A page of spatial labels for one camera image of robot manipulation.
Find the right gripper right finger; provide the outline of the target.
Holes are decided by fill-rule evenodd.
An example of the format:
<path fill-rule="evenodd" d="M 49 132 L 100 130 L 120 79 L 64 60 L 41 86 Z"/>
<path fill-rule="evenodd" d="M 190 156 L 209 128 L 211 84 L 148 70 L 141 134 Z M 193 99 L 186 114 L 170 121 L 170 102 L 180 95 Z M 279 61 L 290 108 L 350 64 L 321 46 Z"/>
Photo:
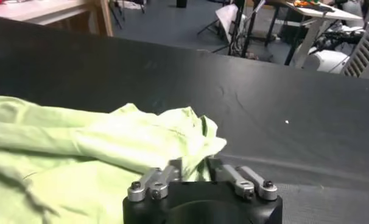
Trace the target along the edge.
<path fill-rule="evenodd" d="M 212 156 L 207 157 L 207 166 L 213 181 L 227 181 L 234 193 L 250 200 L 255 195 L 263 200 L 276 200 L 278 188 L 273 181 L 265 180 L 248 166 L 232 166 Z"/>

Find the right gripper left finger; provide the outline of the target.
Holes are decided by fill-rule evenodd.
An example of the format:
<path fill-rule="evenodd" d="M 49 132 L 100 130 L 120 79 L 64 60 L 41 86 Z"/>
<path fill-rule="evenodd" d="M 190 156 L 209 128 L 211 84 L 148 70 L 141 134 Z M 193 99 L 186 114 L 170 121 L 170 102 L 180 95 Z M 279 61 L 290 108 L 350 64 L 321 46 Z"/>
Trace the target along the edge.
<path fill-rule="evenodd" d="M 143 201 L 147 193 L 154 200 L 166 198 L 169 184 L 182 180 L 181 171 L 181 158 L 170 160 L 164 169 L 151 168 L 138 181 L 131 183 L 127 189 L 127 199 L 129 201 Z"/>

